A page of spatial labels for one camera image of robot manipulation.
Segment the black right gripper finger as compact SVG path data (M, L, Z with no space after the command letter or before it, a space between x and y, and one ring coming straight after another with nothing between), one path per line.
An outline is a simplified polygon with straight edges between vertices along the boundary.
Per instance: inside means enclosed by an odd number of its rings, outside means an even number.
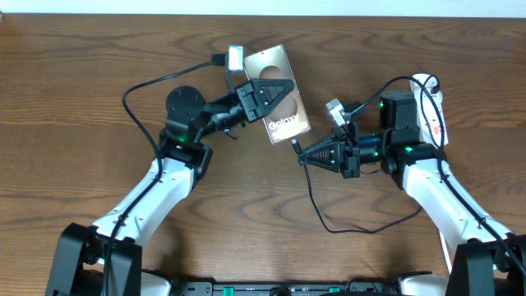
M341 146L338 153L328 153L327 151L307 153L305 149L300 153L298 159L301 164L313 165L318 168L339 173L340 166L343 163L343 152Z
M338 153L340 146L344 143L341 136L332 133L325 138L322 138L317 143L306 148L307 153L317 153L327 151L328 153Z

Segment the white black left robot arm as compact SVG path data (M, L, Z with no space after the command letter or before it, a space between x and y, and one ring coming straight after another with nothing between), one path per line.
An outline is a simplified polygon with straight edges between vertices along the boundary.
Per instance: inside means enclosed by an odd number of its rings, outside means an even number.
M91 226L69 224L58 240L47 295L170 295L173 282L142 268L142 251L168 213L203 179L213 151L201 139L269 115L295 88L255 79L211 102L192 86L166 99L165 128L145 177Z

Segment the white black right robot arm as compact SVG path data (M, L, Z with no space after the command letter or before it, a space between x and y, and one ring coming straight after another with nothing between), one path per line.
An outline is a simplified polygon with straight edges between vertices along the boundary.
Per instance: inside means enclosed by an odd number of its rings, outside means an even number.
M358 134L353 120L359 104L345 108L334 99L326 107L337 123L330 136L302 149L302 166L313 165L344 178L357 178L363 164L381 163L397 186L426 211L454 252L448 277L417 272L398 277L386 292L398 295L523 295L525 237L493 219L461 186L444 153L445 128L425 140L424 104L407 90L381 94L383 132Z

